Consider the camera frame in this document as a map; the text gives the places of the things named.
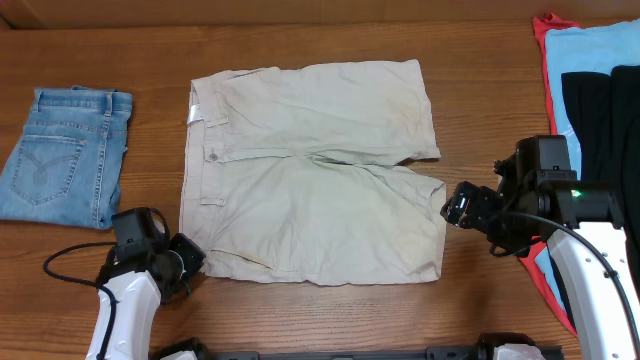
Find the beige cotton shorts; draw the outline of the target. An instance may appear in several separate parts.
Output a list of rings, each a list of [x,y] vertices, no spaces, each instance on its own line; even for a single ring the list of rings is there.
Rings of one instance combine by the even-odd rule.
[[[317,285],[439,279],[440,150],[417,60],[194,79],[180,229],[211,277]]]

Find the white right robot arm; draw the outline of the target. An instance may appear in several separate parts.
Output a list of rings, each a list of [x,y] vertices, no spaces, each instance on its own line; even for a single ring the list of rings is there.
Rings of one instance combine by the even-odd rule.
[[[545,181],[511,199],[461,182],[444,203],[447,223],[486,235],[495,257],[547,246],[586,359],[639,356],[639,300],[626,265],[616,198],[602,184]]]

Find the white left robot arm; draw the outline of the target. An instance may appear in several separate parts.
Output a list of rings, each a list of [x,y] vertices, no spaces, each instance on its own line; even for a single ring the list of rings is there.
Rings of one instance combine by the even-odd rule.
[[[160,305],[199,272],[205,253],[181,233],[172,239],[119,240],[97,278],[100,309],[88,359],[147,359]]]

